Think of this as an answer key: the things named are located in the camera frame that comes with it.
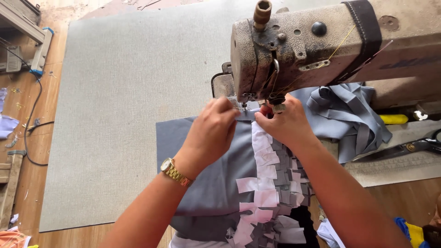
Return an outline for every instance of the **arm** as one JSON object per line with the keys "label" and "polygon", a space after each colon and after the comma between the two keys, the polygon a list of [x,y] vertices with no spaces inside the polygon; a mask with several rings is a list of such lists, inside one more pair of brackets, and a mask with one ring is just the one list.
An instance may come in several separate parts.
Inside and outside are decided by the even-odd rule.
{"label": "arm", "polygon": [[286,111],[263,106],[257,123],[301,161],[333,228],[348,248],[407,248],[410,242],[377,201],[323,147],[306,119],[301,102],[286,95]]}
{"label": "arm", "polygon": [[[238,114],[226,98],[212,99],[173,158],[176,169],[193,180],[219,159],[230,147]],[[118,218],[100,248],[156,248],[186,191],[187,187],[159,173]]]}

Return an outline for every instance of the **fabric shears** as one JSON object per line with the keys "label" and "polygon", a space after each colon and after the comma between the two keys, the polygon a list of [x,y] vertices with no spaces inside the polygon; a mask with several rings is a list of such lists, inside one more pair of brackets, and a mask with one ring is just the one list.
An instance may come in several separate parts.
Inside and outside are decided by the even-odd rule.
{"label": "fabric shears", "polygon": [[394,147],[389,147],[366,156],[356,158],[352,162],[373,162],[404,156],[419,151],[428,151],[441,155],[441,129],[436,130],[430,138],[417,139]]}

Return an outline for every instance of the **black cable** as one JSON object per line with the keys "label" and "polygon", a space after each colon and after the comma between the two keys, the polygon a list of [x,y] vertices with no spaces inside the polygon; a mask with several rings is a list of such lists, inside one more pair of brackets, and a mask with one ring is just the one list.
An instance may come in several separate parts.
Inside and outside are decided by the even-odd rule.
{"label": "black cable", "polygon": [[[19,59],[20,59],[20,60],[21,60],[21,61],[22,61],[22,62],[23,62],[28,68],[29,68],[29,71],[32,72],[32,74],[33,74],[33,75],[35,76],[35,78],[37,79],[38,84],[40,85],[40,92],[38,93],[37,99],[35,99],[34,105],[32,106],[32,110],[30,111],[29,118],[28,118],[28,121],[27,121],[26,126],[25,126],[25,134],[24,134],[23,138],[24,138],[24,140],[25,140],[26,156],[27,156],[27,158],[29,159],[29,161],[30,161],[31,163],[35,164],[35,165],[41,165],[41,166],[48,165],[48,164],[40,164],[40,163],[37,163],[37,162],[35,162],[34,160],[32,160],[32,159],[30,158],[30,156],[29,156],[29,151],[28,151],[28,148],[27,148],[27,142],[26,142],[26,133],[28,132],[28,126],[29,126],[29,123],[30,123],[30,119],[31,119],[31,117],[32,117],[32,114],[34,113],[35,105],[37,105],[37,101],[38,101],[38,99],[40,98],[41,93],[43,92],[43,86],[41,85],[40,79],[38,78],[37,74],[36,74],[34,71],[31,70],[30,66],[28,65],[28,63],[26,63],[26,61],[24,61],[22,58],[20,58],[17,54],[13,53],[13,52],[12,52],[11,50],[9,50],[7,47],[4,47],[4,46],[1,46],[1,47],[3,47],[4,49],[6,49],[6,50],[9,51],[10,53],[12,53],[15,57],[19,58]],[[29,130],[31,130],[30,133],[31,133],[36,127],[40,127],[40,126],[43,126],[43,125],[46,125],[46,124],[49,124],[49,123],[54,123],[54,122],[53,122],[53,121],[50,121],[50,122],[43,123],[43,124],[40,124],[40,125],[38,125],[38,126],[35,126],[35,127],[33,127],[32,129],[29,129]]]}

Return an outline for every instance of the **gold wristwatch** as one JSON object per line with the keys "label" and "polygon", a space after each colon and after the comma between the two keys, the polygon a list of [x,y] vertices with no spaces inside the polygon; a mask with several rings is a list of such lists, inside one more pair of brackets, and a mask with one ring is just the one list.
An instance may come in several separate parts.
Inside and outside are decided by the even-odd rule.
{"label": "gold wristwatch", "polygon": [[167,158],[166,160],[164,160],[164,162],[162,162],[161,171],[174,180],[178,181],[182,186],[190,187],[193,183],[192,180],[186,178],[175,169],[173,158]]}

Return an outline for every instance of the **watch face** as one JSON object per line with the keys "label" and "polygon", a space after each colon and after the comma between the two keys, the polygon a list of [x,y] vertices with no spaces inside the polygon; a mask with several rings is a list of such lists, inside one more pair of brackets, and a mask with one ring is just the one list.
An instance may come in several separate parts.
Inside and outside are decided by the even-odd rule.
{"label": "watch face", "polygon": [[170,165],[171,159],[167,158],[166,160],[164,160],[164,162],[162,162],[161,165],[161,171],[165,171],[168,166]]}

